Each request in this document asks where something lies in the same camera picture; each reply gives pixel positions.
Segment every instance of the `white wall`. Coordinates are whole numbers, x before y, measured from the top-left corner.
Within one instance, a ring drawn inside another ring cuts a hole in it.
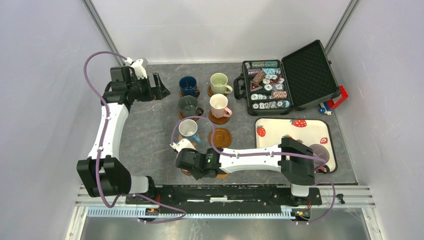
[[[337,109],[387,239],[424,230],[424,2],[363,0],[330,52],[349,98]]]
[[[0,239],[64,239],[100,120],[83,64],[106,46],[79,0],[3,1],[0,33]],[[92,61],[96,87],[115,65]]]
[[[349,0],[93,0],[118,50],[150,63],[281,59],[327,44]]]

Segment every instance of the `pink mug handle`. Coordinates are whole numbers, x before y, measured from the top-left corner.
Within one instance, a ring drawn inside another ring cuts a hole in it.
[[[227,113],[224,113],[224,117],[229,118],[231,117],[231,115],[233,115],[233,111],[231,111],[228,107],[224,108],[224,110],[227,112]]]

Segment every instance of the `dark gray mug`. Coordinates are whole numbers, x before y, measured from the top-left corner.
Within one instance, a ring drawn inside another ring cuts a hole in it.
[[[204,112],[201,107],[198,107],[198,100],[194,96],[190,95],[183,96],[178,101],[178,107],[184,118],[201,116]]]

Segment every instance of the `light green mug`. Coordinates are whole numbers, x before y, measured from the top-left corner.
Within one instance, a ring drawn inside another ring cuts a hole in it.
[[[233,88],[228,85],[228,77],[224,73],[215,73],[210,77],[210,90],[213,94],[230,94]]]

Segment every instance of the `brown coaster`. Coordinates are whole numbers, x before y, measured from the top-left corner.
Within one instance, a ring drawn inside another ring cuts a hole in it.
[[[179,119],[183,119],[183,112],[179,111]],[[195,122],[197,122],[199,119],[198,118],[191,118],[191,120],[194,120]]]
[[[209,87],[207,88],[207,94],[209,95],[209,97],[212,97],[212,95],[214,95],[215,93],[212,92],[212,88],[211,85],[209,85]]]
[[[187,170],[185,170],[185,169],[181,169],[181,172],[182,172],[183,174],[187,175],[187,176],[191,176],[191,175],[192,175],[189,171],[187,171]]]
[[[228,122],[228,120],[230,120],[229,117],[221,117],[221,118],[216,118],[214,115],[212,115],[212,111],[209,110],[209,119],[212,121],[212,123],[214,124],[225,124],[226,122]]]
[[[178,136],[178,142],[181,141],[181,140],[183,140],[183,136],[179,135]],[[196,145],[197,145],[197,143],[195,143],[194,141],[190,141],[190,143],[193,145],[193,147],[196,147]]]
[[[211,143],[212,131],[209,133],[209,143]],[[223,127],[217,127],[215,129],[215,135],[213,136],[213,144],[217,148],[228,148],[233,140],[233,136],[228,129]]]
[[[197,96],[195,96],[196,99],[200,96],[200,88],[197,88],[197,91],[199,92],[199,94]],[[181,90],[179,91],[179,97],[180,98],[184,97],[183,92]]]
[[[218,174],[216,176],[217,179],[225,179],[226,177],[228,177],[228,175],[230,175],[229,173],[225,173],[225,174]]]

